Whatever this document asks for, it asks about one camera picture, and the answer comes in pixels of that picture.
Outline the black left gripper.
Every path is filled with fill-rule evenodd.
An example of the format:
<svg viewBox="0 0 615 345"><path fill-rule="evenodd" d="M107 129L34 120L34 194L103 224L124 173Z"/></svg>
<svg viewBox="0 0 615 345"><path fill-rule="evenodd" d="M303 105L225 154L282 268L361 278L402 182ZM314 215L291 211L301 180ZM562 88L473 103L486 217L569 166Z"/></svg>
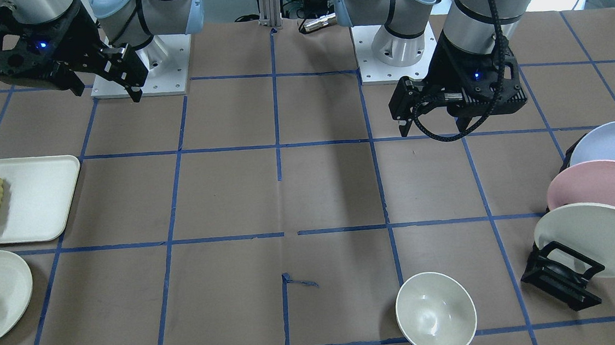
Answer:
<svg viewBox="0 0 615 345"><path fill-rule="evenodd" d="M411 129L411 110L418 107L423 115L445 107L455 119L459 133L473 132L473 118L485 114L497 88L498 51L494 45L485 54L469 54L459 50L442 35L423 80L402 77L397 83L388 110L400 120L401 137Z"/></svg>

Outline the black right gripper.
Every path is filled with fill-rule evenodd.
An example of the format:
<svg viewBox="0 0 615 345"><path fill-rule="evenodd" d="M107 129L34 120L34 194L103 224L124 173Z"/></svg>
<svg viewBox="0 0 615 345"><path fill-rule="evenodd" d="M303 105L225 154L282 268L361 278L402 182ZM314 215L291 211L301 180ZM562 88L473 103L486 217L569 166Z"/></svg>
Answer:
<svg viewBox="0 0 615 345"><path fill-rule="evenodd" d="M148 67L129 44L105 44L83 3L71 2L54 19L36 24L20 22L20 12L19 6L0 8L1 82L80 96L84 72L117 83L141 102Z"/></svg>

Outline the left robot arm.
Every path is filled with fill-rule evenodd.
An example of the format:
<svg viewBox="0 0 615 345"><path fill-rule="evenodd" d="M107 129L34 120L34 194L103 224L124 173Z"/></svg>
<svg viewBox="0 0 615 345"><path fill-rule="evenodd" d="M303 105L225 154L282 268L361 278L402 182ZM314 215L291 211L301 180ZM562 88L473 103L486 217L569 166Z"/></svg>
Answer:
<svg viewBox="0 0 615 345"><path fill-rule="evenodd" d="M379 26L376 57L406 67L419 59L437 0L332 0L341 26ZM388 103L400 135L416 126L427 137L453 142L492 115L528 102L509 47L531 0L454 0L426 75L401 77Z"/></svg>

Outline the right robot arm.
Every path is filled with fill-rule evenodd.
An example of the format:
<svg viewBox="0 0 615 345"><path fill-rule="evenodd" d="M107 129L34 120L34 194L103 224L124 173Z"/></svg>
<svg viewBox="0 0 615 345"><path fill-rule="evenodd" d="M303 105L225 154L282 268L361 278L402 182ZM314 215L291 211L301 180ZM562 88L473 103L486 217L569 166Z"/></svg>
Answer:
<svg viewBox="0 0 615 345"><path fill-rule="evenodd" d="M189 39L204 24L202 0L0 0L0 81L71 91L80 73L99 98L185 93Z"/></svg>

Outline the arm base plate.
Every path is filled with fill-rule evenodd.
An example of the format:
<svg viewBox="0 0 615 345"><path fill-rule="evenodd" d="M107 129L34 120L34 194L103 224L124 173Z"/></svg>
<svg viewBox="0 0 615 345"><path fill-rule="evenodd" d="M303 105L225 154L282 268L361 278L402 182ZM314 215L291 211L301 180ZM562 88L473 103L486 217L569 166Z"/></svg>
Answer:
<svg viewBox="0 0 615 345"><path fill-rule="evenodd" d="M141 88L144 98L186 94L192 38L188 34L156 35L137 52L149 71Z"/></svg>
<svg viewBox="0 0 615 345"><path fill-rule="evenodd" d="M354 53L363 83L395 83L401 77L422 80L435 53L436 39L430 24L414 39L393 36L383 25L351 28Z"/></svg>

